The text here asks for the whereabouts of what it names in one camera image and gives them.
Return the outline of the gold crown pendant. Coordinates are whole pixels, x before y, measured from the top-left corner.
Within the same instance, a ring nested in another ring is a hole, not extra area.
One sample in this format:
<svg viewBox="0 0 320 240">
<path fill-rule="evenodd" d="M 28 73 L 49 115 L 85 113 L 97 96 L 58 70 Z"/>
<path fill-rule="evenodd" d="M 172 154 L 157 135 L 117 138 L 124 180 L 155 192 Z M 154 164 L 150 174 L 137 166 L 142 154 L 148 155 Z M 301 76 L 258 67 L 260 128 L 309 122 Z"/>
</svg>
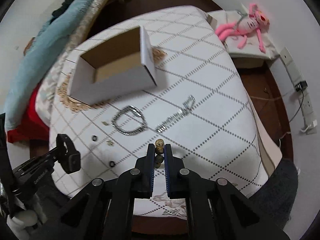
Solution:
<svg viewBox="0 0 320 240">
<path fill-rule="evenodd" d="M 108 144 L 108 146 L 113 146 L 114 145 L 114 143 L 112 141 L 109 141 L 109 140 L 106 143 Z"/>
</svg>

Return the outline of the red blanket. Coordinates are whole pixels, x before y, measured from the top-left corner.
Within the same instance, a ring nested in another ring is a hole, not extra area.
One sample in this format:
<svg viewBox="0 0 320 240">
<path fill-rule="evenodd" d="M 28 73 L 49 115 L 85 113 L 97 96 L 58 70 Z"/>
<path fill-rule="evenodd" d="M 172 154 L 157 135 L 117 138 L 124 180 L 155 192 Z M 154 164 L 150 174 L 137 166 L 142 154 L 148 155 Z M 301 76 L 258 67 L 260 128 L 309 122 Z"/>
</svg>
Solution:
<svg viewBox="0 0 320 240">
<path fill-rule="evenodd" d="M 40 83 L 33 90 L 28 105 L 22 115 L 21 123 L 17 128 L 7 131 L 7 141 L 16 143 L 29 140 L 49 140 L 49 127 L 36 113 L 35 102 L 40 88 Z"/>
</svg>

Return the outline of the patterned white tablecloth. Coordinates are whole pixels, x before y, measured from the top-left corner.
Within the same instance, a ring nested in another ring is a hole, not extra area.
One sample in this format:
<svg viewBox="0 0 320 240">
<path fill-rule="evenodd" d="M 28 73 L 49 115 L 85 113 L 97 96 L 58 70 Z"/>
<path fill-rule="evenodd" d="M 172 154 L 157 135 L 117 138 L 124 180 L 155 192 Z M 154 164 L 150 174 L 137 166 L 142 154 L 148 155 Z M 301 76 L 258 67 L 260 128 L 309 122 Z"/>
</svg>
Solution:
<svg viewBox="0 0 320 240">
<path fill-rule="evenodd" d="M 78 113 L 56 95 L 49 145 L 54 147 L 56 135 L 65 133 L 81 155 L 76 173 L 67 174 L 55 164 L 56 187 L 73 197 L 94 178 L 117 178 L 161 138 L 186 168 L 210 180 L 226 178 L 245 196 L 253 195 L 268 180 L 254 112 L 235 65 L 202 10 L 158 10 L 102 31 L 67 56 L 60 82 L 83 52 L 138 25 L 165 52 L 156 65 L 158 86 Z M 114 145 L 108 146 L 108 140 Z"/>
</svg>

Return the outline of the light blue duvet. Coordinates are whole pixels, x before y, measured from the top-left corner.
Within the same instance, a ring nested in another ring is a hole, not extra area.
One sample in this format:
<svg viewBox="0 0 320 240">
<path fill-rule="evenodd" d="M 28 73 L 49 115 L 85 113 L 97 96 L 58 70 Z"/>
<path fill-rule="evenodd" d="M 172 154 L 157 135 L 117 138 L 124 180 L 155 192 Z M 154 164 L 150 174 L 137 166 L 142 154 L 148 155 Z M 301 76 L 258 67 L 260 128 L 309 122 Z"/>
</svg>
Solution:
<svg viewBox="0 0 320 240">
<path fill-rule="evenodd" d="M 20 125 L 33 90 L 62 53 L 70 35 L 79 26 L 93 1 L 74 0 L 62 15 L 46 25 L 35 38 L 19 65 L 4 103 L 7 131 Z"/>
</svg>

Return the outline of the dark fuzzy cushion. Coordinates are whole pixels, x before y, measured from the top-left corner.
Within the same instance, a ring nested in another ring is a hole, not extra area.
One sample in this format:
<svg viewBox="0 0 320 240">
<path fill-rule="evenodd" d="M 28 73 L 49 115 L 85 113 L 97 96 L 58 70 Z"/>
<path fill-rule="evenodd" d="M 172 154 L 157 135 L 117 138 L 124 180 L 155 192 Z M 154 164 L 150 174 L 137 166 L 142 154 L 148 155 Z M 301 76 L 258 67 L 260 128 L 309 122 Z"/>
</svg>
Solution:
<svg viewBox="0 0 320 240">
<path fill-rule="evenodd" d="M 297 190 L 296 166 L 290 159 L 281 159 L 268 181 L 249 200 L 283 229 L 290 220 Z"/>
</svg>

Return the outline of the white cardboard box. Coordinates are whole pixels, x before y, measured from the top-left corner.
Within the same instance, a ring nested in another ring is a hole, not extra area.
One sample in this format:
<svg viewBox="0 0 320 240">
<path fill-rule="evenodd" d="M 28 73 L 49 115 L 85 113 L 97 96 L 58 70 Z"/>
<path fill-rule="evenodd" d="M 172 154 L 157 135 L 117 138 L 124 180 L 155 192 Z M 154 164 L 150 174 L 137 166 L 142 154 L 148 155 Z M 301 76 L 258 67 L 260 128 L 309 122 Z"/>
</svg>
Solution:
<svg viewBox="0 0 320 240">
<path fill-rule="evenodd" d="M 143 26 L 118 34 L 81 54 L 70 77 L 70 98 L 96 103 L 157 86 L 152 46 Z"/>
</svg>

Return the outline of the black plug adapter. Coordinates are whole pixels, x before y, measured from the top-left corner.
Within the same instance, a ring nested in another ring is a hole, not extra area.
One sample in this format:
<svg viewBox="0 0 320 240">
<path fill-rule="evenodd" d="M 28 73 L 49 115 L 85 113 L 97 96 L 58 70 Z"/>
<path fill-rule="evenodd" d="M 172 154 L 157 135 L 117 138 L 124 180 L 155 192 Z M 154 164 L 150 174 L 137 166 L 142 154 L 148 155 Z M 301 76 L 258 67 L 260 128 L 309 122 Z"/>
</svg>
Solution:
<svg viewBox="0 0 320 240">
<path fill-rule="evenodd" d="M 305 80 L 303 80 L 295 85 L 295 91 L 303 92 L 304 90 L 306 90 L 307 87 L 308 87 L 308 83 Z"/>
</svg>

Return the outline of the white power strip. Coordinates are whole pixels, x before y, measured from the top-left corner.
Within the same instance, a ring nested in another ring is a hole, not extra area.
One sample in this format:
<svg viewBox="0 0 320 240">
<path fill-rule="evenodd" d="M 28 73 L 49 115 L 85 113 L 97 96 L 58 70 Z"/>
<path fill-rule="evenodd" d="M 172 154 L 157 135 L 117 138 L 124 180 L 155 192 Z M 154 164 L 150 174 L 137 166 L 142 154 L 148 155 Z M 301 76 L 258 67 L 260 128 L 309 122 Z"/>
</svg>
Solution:
<svg viewBox="0 0 320 240">
<path fill-rule="evenodd" d="M 308 83 L 300 69 L 296 66 L 289 50 L 286 47 L 280 51 L 279 55 L 293 85 L 295 95 L 298 96 L 299 110 L 301 111 L 304 120 L 304 127 L 300 132 L 307 135 L 315 134 L 317 133 L 318 122 L 311 103 Z"/>
</svg>

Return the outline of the black clothing on bed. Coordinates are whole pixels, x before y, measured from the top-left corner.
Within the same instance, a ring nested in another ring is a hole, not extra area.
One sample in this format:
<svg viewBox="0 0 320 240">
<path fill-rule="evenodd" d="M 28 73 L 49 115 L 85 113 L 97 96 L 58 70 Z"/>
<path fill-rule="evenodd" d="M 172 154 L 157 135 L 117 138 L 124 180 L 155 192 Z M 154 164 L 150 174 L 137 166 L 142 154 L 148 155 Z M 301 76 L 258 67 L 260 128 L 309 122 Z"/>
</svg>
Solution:
<svg viewBox="0 0 320 240">
<path fill-rule="evenodd" d="M 52 24 L 57 18 L 59 18 L 73 3 L 74 0 L 64 0 L 61 6 L 52 12 L 52 17 L 49 21 L 49 24 Z"/>
</svg>

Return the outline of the pink plush toy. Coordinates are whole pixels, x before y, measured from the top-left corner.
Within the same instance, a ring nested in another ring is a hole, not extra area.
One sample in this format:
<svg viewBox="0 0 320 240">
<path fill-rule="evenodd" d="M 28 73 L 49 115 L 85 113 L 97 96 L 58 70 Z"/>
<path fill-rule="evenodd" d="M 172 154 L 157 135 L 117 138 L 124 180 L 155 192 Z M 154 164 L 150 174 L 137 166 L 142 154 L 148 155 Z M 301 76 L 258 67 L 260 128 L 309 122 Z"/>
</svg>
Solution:
<svg viewBox="0 0 320 240">
<path fill-rule="evenodd" d="M 226 38 L 230 36 L 242 36 L 242 41 L 238 44 L 238 49 L 242 49 L 247 43 L 247 35 L 256 33 L 259 49 L 262 53 L 266 53 L 261 31 L 269 27 L 270 20 L 255 3 L 249 5 L 247 14 L 240 15 L 239 20 L 232 23 L 221 24 L 216 28 L 215 34 L 219 40 L 225 42 Z"/>
</svg>

